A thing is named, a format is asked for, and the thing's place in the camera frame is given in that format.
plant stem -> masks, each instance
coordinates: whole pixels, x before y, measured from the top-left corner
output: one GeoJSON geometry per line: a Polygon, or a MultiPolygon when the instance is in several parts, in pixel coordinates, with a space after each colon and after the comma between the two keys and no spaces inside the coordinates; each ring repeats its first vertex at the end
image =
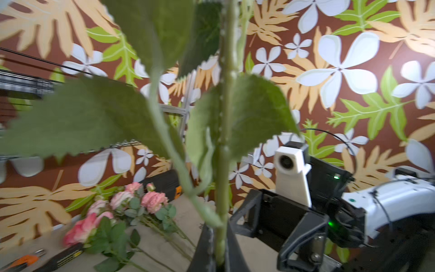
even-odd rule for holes
{"type": "Polygon", "coordinates": [[[252,14],[252,0],[242,0],[241,30],[242,34],[237,41],[237,57],[239,71],[243,71],[244,49],[246,46],[246,31],[248,30],[249,19],[252,14]]]}
{"type": "Polygon", "coordinates": [[[218,215],[213,210],[211,210],[210,207],[200,203],[196,195],[194,194],[193,182],[190,178],[189,171],[186,168],[184,158],[182,158],[177,152],[175,145],[171,139],[169,133],[170,127],[166,123],[163,113],[161,112],[161,109],[159,107],[159,103],[157,101],[158,85],[162,73],[163,70],[159,69],[158,65],[156,65],[156,67],[153,68],[151,72],[150,99],[148,100],[151,120],[154,127],[156,128],[158,135],[160,136],[161,143],[169,154],[169,157],[171,158],[172,163],[174,164],[174,167],[178,172],[180,184],[187,197],[190,199],[193,206],[196,208],[200,216],[205,220],[208,225],[212,227],[220,226],[222,225],[222,222],[219,220],[218,215]]]}
{"type": "Polygon", "coordinates": [[[193,246],[193,248],[196,249],[196,245],[192,242],[192,240],[189,239],[189,237],[183,232],[183,230],[175,223],[174,219],[171,218],[171,221],[175,225],[177,230],[181,233],[181,236],[184,236],[184,238],[189,241],[189,243],[193,246]]]}
{"type": "Polygon", "coordinates": [[[140,247],[138,247],[137,245],[135,245],[135,244],[132,243],[131,241],[130,241],[130,245],[131,245],[131,247],[138,249],[139,252],[144,253],[144,254],[145,254],[146,256],[148,256],[151,260],[155,261],[155,262],[158,263],[159,265],[164,266],[166,269],[168,269],[168,270],[170,270],[170,271],[172,271],[172,272],[175,272],[172,268],[170,268],[170,267],[167,266],[166,264],[160,262],[159,260],[155,259],[153,256],[151,256],[151,255],[149,255],[148,253],[146,253],[143,249],[141,249],[140,247]]]}
{"type": "Polygon", "coordinates": [[[175,249],[177,250],[183,257],[185,257],[188,261],[192,261],[192,257],[190,257],[186,252],[184,252],[184,250],[182,248],[180,248],[179,245],[177,245],[171,237],[169,237],[166,233],[164,233],[161,229],[159,229],[153,222],[151,218],[147,218],[145,216],[142,217],[143,221],[142,223],[146,226],[149,226],[150,228],[154,229],[155,231],[157,231],[161,236],[163,236],[165,238],[166,241],[169,242],[169,244],[175,249]]]}
{"type": "Polygon", "coordinates": [[[217,178],[216,178],[216,212],[223,225],[216,228],[215,257],[218,266],[225,261],[225,244],[228,224],[228,172],[231,160],[229,141],[231,138],[231,93],[238,75],[237,67],[237,33],[239,8],[236,0],[227,0],[223,13],[223,31],[219,63],[222,67],[220,87],[219,138],[217,140],[217,178]]]}

tan leaf pattern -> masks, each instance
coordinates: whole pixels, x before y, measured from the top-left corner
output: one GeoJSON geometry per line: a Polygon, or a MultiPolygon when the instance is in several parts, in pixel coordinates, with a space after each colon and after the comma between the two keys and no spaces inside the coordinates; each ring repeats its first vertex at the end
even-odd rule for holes
{"type": "Polygon", "coordinates": [[[408,1],[399,0],[396,5],[404,28],[381,21],[368,21],[377,29],[370,32],[376,33],[381,41],[404,41],[411,50],[435,57],[435,1],[416,0],[414,13],[408,1]]]}
{"type": "Polygon", "coordinates": [[[50,232],[53,228],[52,219],[68,224],[71,215],[55,201],[87,197],[94,194],[84,191],[91,187],[71,183],[55,191],[38,186],[0,188],[0,205],[7,205],[0,208],[0,217],[8,216],[0,221],[0,239],[13,235],[0,243],[0,250],[35,238],[35,227],[40,234],[50,232]]]}
{"type": "Polygon", "coordinates": [[[98,0],[14,0],[14,2],[32,11],[31,13],[18,11],[12,5],[2,11],[2,14],[11,16],[13,19],[0,23],[0,40],[20,33],[17,44],[18,51],[27,49],[36,38],[39,54],[42,58],[46,58],[51,50],[56,21],[60,48],[67,57],[70,56],[73,49],[72,30],[74,30],[79,43],[88,56],[92,56],[92,42],[87,35],[86,25],[80,12],[89,16],[96,25],[108,33],[117,36],[109,24],[113,24],[113,21],[98,0]]]}
{"type": "MultiPolygon", "coordinates": [[[[408,160],[404,152],[390,157],[391,151],[391,149],[388,149],[380,154],[380,148],[377,145],[366,160],[364,148],[359,148],[355,157],[356,172],[353,175],[355,181],[348,185],[348,189],[358,191],[387,182],[389,179],[385,177],[385,174],[394,168],[391,165],[408,160]]],[[[341,157],[345,169],[353,173],[355,167],[347,149],[343,150],[341,157]]]]}
{"type": "MultiPolygon", "coordinates": [[[[326,27],[326,31],[323,35],[329,35],[331,33],[332,33],[331,28],[326,27]]],[[[297,64],[298,66],[302,67],[303,69],[300,69],[296,66],[291,66],[289,64],[284,64],[284,66],[286,68],[286,70],[284,72],[289,74],[289,75],[292,75],[292,77],[272,77],[271,78],[271,80],[273,82],[277,83],[277,85],[281,88],[282,92],[284,93],[284,96],[286,96],[288,98],[288,101],[290,103],[289,107],[292,110],[300,110],[302,108],[302,105],[305,102],[305,99],[307,97],[309,97],[308,98],[308,112],[311,114],[311,112],[313,111],[314,106],[315,106],[315,104],[320,96],[320,89],[324,83],[316,85],[316,86],[312,86],[312,87],[307,87],[307,86],[300,85],[298,82],[296,82],[296,78],[308,70],[323,69],[323,68],[329,67],[329,64],[325,60],[322,59],[322,57],[320,56],[319,51],[318,51],[318,45],[319,45],[319,41],[320,41],[321,37],[322,37],[322,33],[320,32],[320,27],[317,26],[316,32],[314,35],[314,40],[313,40],[313,44],[314,44],[313,52],[314,52],[314,57],[315,57],[314,58],[315,63],[312,63],[307,58],[301,58],[301,57],[297,56],[294,59],[292,59],[292,61],[295,64],[297,64]]],[[[288,54],[292,51],[293,50],[291,50],[291,49],[284,49],[284,52],[286,54],[288,54]]]]}
{"type": "Polygon", "coordinates": [[[287,0],[264,1],[261,5],[261,11],[258,5],[254,5],[255,23],[249,22],[247,35],[256,34],[260,39],[273,45],[282,45],[281,38],[275,32],[288,30],[285,27],[279,27],[277,24],[288,22],[296,18],[296,14],[284,14],[282,9],[285,7],[287,0]]]}

beige table surface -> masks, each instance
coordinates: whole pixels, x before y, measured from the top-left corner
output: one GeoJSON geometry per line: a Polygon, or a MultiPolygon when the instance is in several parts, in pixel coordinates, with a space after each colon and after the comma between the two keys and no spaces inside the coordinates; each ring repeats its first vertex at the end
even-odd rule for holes
{"type": "MultiPolygon", "coordinates": [[[[177,215],[175,217],[176,222],[180,228],[190,237],[190,239],[196,243],[201,234],[200,225],[203,223],[198,213],[195,211],[192,204],[185,196],[181,196],[178,199],[172,201],[177,207],[177,215]]],[[[22,272],[31,272],[39,266],[43,265],[49,258],[62,251],[62,238],[66,231],[71,226],[65,226],[58,230],[51,232],[50,234],[39,237],[35,240],[29,241],[20,247],[10,249],[5,252],[0,252],[0,267],[4,264],[11,262],[25,254],[32,253],[40,248],[47,250],[47,254],[43,256],[32,266],[22,270],[22,272]]],[[[150,255],[165,263],[176,272],[184,272],[189,267],[189,262],[183,258],[177,251],[175,251],[161,236],[152,231],[151,229],[139,225],[136,227],[141,235],[141,242],[139,246],[147,251],[150,255]]],[[[240,247],[249,268],[252,272],[275,272],[277,271],[276,258],[277,252],[263,244],[258,239],[252,239],[244,236],[237,235],[240,247]]],[[[186,252],[190,252],[193,256],[193,251],[189,251],[188,243],[185,242],[186,252]]],[[[106,259],[102,254],[91,255],[84,253],[75,258],[66,265],[60,267],[57,272],[92,272],[95,271],[93,266],[106,259]]],[[[142,253],[136,253],[132,261],[143,266],[149,272],[168,272],[166,268],[158,265],[154,261],[150,260],[142,253]]],[[[127,265],[123,267],[121,272],[137,272],[137,268],[127,265]]]]}

eucalyptus leaf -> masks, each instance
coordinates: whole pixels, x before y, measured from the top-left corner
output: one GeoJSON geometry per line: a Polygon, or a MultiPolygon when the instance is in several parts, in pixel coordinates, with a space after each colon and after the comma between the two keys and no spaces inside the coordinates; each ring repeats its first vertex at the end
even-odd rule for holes
{"type": "MultiPolygon", "coordinates": [[[[181,140],[170,129],[184,157],[181,140]]],[[[0,140],[0,150],[4,154],[61,157],[131,139],[168,158],[151,122],[145,97],[122,82],[80,77],[56,86],[54,94],[34,101],[31,111],[12,120],[0,140]]]]}
{"type": "Polygon", "coordinates": [[[94,265],[94,269],[97,272],[115,272],[120,265],[118,259],[116,257],[110,257],[100,262],[97,265],[94,265]]]}
{"type": "Polygon", "coordinates": [[[133,217],[135,218],[137,216],[137,211],[134,209],[128,209],[124,212],[124,214],[128,217],[133,217]]]}
{"type": "Polygon", "coordinates": [[[141,201],[139,200],[139,198],[134,197],[130,200],[129,205],[132,209],[138,209],[141,206],[141,201]]]}
{"type": "Polygon", "coordinates": [[[141,216],[144,214],[144,212],[145,212],[145,207],[140,207],[139,210],[137,211],[137,215],[141,216]]]}
{"type": "MultiPolygon", "coordinates": [[[[189,119],[186,150],[196,165],[202,164],[207,153],[204,131],[216,145],[219,132],[221,86],[206,92],[196,102],[189,119]]],[[[260,143],[266,142],[282,131],[298,132],[287,102],[279,87],[257,75],[240,75],[231,94],[231,138],[229,150],[232,161],[240,161],[260,143]]]]}
{"type": "Polygon", "coordinates": [[[102,0],[114,21],[136,50],[145,70],[175,65],[183,54],[192,29],[192,0],[102,0]]]}
{"type": "Polygon", "coordinates": [[[174,218],[176,213],[177,213],[177,208],[174,205],[169,204],[168,207],[167,207],[167,215],[170,218],[174,218]]]}
{"type": "Polygon", "coordinates": [[[140,243],[141,236],[136,229],[133,229],[133,231],[131,232],[130,241],[133,243],[133,245],[138,245],[140,243]]]}
{"type": "Polygon", "coordinates": [[[202,2],[196,5],[193,29],[186,51],[180,60],[178,78],[187,76],[219,48],[219,26],[222,4],[202,2]]]}

floral wallpaper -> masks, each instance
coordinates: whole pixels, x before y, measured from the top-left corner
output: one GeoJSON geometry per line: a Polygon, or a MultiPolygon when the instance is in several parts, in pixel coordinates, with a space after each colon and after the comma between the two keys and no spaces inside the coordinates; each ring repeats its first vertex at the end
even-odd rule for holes
{"type": "MultiPolygon", "coordinates": [[[[124,81],[148,94],[143,64],[98,0],[9,1],[0,6],[0,47],[124,81]]],[[[345,139],[350,150],[317,131],[302,137],[286,132],[274,136],[254,150],[252,164],[241,162],[229,173],[232,210],[249,190],[275,188],[273,156],[289,140],[305,141],[311,155],[355,171],[350,191],[386,182],[397,166],[423,176],[435,173],[435,0],[256,0],[245,53],[244,72],[275,82],[301,128],[331,131],[345,139]]],[[[57,81],[78,75],[2,54],[2,69],[57,81]]],[[[212,56],[198,67],[190,107],[217,83],[217,60],[212,56]]],[[[173,67],[160,78],[161,103],[178,106],[184,101],[186,81],[176,81],[177,73],[178,67],[173,67]]],[[[0,100],[0,123],[6,129],[17,112],[31,108],[28,100],[0,100]]],[[[174,125],[179,122],[170,119],[174,125]]],[[[197,180],[195,167],[187,165],[197,180]]],[[[110,186],[119,186],[170,167],[145,146],[66,157],[62,162],[0,161],[0,248],[68,222],[80,212],[70,206],[99,193],[102,184],[107,186],[103,190],[110,190],[111,177],[117,178],[110,186]],[[34,209],[43,219],[27,215],[34,209]],[[11,230],[27,218],[32,220],[11,230]]],[[[213,189],[206,191],[210,201],[213,189]]],[[[335,245],[328,251],[342,262],[357,254],[335,245]]]]}

